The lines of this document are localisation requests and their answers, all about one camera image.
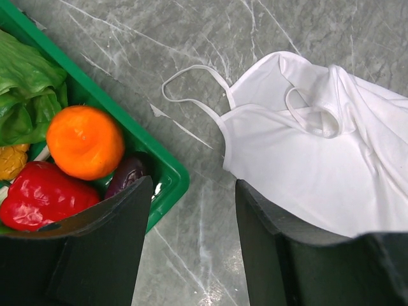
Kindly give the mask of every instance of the white cloth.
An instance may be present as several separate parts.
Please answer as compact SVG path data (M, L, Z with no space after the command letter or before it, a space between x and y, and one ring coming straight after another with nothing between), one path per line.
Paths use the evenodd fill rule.
M231 111L166 96L190 69L213 75ZM407 98L290 52L267 55L230 88L196 65L162 92L204 109L224 135L224 169L288 212L348 237L408 231Z

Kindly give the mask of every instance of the gray marble surface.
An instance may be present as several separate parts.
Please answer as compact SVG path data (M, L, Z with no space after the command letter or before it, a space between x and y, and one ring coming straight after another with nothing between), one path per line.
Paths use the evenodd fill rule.
M205 64L232 84L264 55L289 50L408 96L406 0L13 2L191 175L190 190L146 237L133 305L249 304L224 140L198 107L166 102L164 80ZM186 74L169 92L228 111L205 73Z

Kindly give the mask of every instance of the green plastic basket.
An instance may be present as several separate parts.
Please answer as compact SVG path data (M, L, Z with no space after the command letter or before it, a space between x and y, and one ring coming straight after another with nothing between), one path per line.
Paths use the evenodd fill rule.
M144 151L154 160L153 181L156 190L152 199L147 232L182 197L189 187L187 170L144 128L135 122L116 102L98 87L64 52L52 43L37 27L21 13L9 0L0 0L0 28L22 43L37 48L49 61L54 61L68 72L68 103L95 106L110 113L122 126L126 151ZM43 151L45 143L31 146L29 160ZM103 192L112 175L93 184ZM0 225L0 233L11 229Z

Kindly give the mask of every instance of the green lettuce leaf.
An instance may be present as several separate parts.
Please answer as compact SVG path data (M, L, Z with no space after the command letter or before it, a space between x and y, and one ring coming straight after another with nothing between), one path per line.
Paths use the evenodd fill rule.
M42 142L68 106L67 73L1 30L0 54L0 146Z

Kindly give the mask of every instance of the orange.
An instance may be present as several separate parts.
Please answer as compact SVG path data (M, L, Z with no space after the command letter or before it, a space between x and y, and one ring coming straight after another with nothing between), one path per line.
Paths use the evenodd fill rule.
M57 113L46 139L57 166L82 180L100 179L113 172L125 148L122 131L111 116L85 105Z

